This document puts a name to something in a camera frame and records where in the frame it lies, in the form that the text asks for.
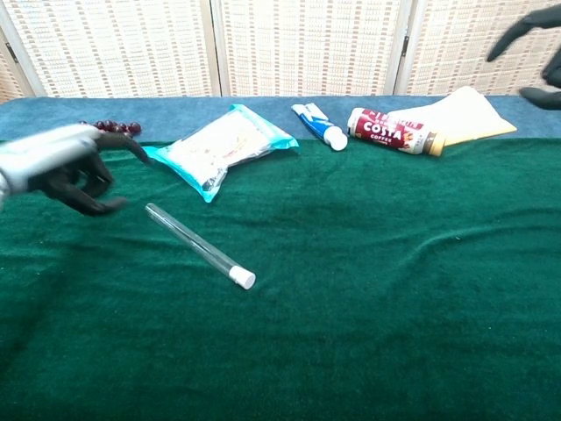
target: robotic hand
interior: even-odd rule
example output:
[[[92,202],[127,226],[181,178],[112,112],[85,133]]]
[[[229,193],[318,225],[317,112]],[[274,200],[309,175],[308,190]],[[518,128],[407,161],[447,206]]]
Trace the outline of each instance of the robotic hand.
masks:
[[[98,202],[113,182],[99,153],[125,148],[142,162],[144,149],[120,133],[104,133],[93,125],[67,125],[0,146],[0,204],[7,196],[42,190],[48,197],[87,216],[108,215],[126,201],[118,197]],[[86,182],[78,183],[82,176]]]
[[[487,56],[487,61],[499,57],[515,40],[526,35],[534,28],[550,29],[561,26],[561,4],[529,15],[508,28]],[[542,78],[551,86],[561,88],[561,48],[557,50],[549,64],[542,71]],[[545,110],[561,110],[561,92],[546,92],[538,88],[522,88],[520,95],[534,105]]]

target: green cloth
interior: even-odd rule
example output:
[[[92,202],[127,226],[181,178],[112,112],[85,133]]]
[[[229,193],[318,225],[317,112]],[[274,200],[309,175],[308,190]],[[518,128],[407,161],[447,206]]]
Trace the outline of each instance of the green cloth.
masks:
[[[232,168],[206,204],[106,153],[128,206],[41,194],[0,227],[0,419],[561,419],[561,148],[440,158],[319,140]],[[254,271],[245,291],[156,203]]]

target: white cap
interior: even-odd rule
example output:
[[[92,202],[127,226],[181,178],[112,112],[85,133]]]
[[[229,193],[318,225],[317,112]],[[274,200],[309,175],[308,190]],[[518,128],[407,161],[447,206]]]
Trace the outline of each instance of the white cap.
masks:
[[[341,128],[337,127],[336,125],[333,125],[329,129],[327,129],[323,134],[323,138],[334,151],[342,151],[347,147],[347,136],[343,133]]]
[[[237,285],[241,286],[243,289],[249,289],[255,283],[255,274],[240,266],[232,266],[230,269],[229,276],[230,279],[232,279]]]

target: bottle cap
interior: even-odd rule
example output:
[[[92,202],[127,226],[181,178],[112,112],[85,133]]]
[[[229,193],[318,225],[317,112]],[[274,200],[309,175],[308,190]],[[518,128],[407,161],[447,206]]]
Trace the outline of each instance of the bottle cap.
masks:
[[[446,144],[446,137],[442,133],[437,133],[435,139],[432,141],[429,154],[434,156],[440,156],[444,149],[445,144]]]
[[[230,279],[232,279],[237,285],[243,289],[249,289],[255,283],[255,274],[247,269],[240,266],[232,266],[229,273]]]
[[[334,151],[342,151],[347,147],[348,139],[340,127],[333,125],[323,134],[325,141]]]

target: plastic bag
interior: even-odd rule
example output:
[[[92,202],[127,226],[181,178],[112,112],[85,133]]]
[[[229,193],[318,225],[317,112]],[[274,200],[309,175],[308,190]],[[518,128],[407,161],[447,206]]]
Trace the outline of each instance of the plastic bag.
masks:
[[[277,149],[298,147],[297,140],[244,105],[172,145],[146,146],[148,155],[172,168],[205,202],[220,190],[228,168]]]

